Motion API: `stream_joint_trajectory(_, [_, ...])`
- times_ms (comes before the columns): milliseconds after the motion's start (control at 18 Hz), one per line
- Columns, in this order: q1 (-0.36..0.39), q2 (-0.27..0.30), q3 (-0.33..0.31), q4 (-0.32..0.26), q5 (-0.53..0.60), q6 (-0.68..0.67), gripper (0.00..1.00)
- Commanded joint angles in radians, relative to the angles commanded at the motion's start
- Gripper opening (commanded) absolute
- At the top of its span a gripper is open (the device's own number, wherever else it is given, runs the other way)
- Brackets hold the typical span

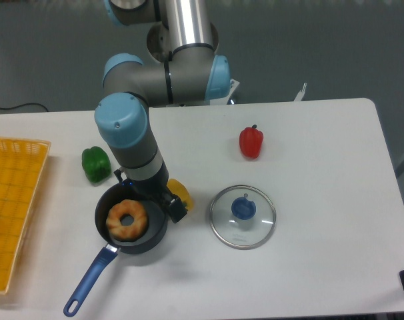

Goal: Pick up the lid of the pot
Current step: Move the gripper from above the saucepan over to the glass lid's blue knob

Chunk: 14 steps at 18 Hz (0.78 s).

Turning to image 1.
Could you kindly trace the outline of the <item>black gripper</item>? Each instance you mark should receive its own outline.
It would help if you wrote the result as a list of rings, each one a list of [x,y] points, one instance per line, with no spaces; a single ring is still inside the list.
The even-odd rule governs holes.
[[[164,162],[160,166],[147,165],[130,169],[120,167],[114,171],[118,182],[129,186],[139,195],[154,200],[169,216],[173,223],[178,223],[187,214],[182,200],[167,187],[169,172]]]

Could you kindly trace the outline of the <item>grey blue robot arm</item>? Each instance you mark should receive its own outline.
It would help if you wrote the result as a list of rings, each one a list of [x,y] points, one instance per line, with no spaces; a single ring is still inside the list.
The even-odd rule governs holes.
[[[178,222],[187,211],[167,188],[168,171],[151,130],[149,109],[228,96],[228,60],[215,52],[204,1],[106,1],[105,7],[110,18],[124,26],[152,21],[167,26],[164,62],[145,65],[126,53],[106,62],[104,97],[95,122],[137,192],[153,198]]]

